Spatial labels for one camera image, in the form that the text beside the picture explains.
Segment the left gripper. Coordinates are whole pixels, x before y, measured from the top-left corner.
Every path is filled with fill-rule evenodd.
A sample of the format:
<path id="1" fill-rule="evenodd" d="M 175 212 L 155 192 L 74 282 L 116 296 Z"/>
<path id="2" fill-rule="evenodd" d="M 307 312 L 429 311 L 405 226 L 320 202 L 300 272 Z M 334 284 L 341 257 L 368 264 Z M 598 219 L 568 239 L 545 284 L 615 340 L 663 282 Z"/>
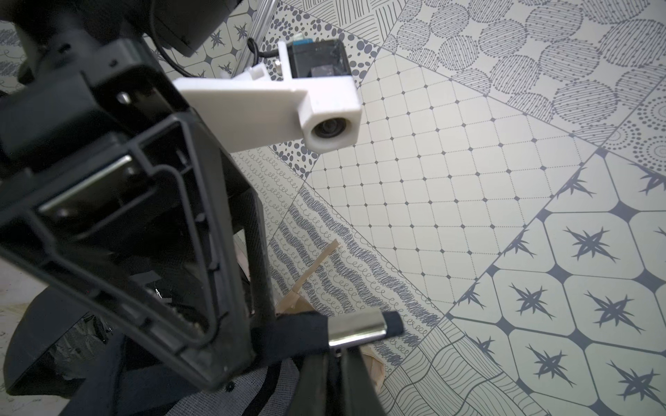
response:
<path id="1" fill-rule="evenodd" d="M 1 100 L 1 169 L 45 169 L 103 135 L 138 135 L 188 105 L 142 40 L 57 33 L 28 55 L 33 81 Z"/>

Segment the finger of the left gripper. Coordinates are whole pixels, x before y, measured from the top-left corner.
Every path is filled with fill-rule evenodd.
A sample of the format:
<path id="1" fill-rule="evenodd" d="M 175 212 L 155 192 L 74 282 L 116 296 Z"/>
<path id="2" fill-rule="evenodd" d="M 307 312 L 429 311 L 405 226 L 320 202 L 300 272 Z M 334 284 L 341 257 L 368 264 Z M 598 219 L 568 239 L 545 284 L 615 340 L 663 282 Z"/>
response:
<path id="1" fill-rule="evenodd" d="M 230 156 L 228 168 L 228 203 L 234 230 L 243 230 L 246 236 L 249 282 L 253 300 L 253 327 L 265 326 L 275 321 L 272 283 L 265 232 L 265 216 L 262 201 L 251 183 L 253 174 L 247 176 L 251 154 L 243 151 Z"/>
<path id="2" fill-rule="evenodd" d="M 252 328 L 228 203 L 230 154 L 195 112 L 108 133 L 1 182 L 1 255 L 189 369 Z"/>

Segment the beige baseball cap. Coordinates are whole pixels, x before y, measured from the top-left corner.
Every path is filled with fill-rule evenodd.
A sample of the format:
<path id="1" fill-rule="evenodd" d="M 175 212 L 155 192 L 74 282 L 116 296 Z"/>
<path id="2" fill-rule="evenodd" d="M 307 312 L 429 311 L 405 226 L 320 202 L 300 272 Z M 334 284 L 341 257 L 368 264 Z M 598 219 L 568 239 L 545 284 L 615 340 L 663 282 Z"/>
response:
<path id="1" fill-rule="evenodd" d="M 320 282 L 320 274 L 327 272 L 326 265 L 331 263 L 330 257 L 336 254 L 340 244 L 332 240 L 321 253 L 309 263 L 309 267 L 296 280 L 284 296 L 277 301 L 277 315 L 293 315 L 297 313 L 317 311 L 323 315 L 343 315 L 347 311 L 340 301 L 333 295 L 327 294 Z M 369 345 L 360 347 L 364 365 L 369 373 L 370 381 L 377 393 L 383 388 L 387 376 L 386 364 L 376 353 L 376 349 Z"/>

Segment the black cap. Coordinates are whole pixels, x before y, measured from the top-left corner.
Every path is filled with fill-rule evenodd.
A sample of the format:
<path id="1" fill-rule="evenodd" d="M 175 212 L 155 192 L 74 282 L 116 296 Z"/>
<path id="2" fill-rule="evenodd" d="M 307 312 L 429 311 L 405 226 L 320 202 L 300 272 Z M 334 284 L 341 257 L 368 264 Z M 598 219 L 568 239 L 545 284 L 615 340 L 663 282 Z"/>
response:
<path id="1" fill-rule="evenodd" d="M 64 397 L 67 415 L 163 415 L 187 396 L 219 390 L 241 375 L 265 369 L 263 383 L 244 410 L 258 415 L 278 387 L 283 362 L 293 359 L 299 374 L 286 402 L 289 415 L 381 415 L 361 348 L 404 331 L 395 311 L 281 315 L 265 326 L 221 333 L 218 345 L 197 353 L 194 369 L 117 333 L 83 365 L 81 375 L 66 376 L 49 352 L 86 314 L 85 307 L 55 289 L 36 298 L 5 357 L 9 395 Z"/>

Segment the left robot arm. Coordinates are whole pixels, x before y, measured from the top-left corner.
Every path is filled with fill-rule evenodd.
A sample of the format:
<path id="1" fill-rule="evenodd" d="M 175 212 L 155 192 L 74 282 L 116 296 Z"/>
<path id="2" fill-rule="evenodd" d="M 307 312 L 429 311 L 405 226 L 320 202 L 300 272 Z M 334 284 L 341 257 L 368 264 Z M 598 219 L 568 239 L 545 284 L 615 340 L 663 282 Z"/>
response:
<path id="1" fill-rule="evenodd" d="M 198 1 L 4 1 L 27 57 L 1 100 L 1 255 L 215 390 L 272 320 L 263 207 L 157 54 L 230 10 Z"/>

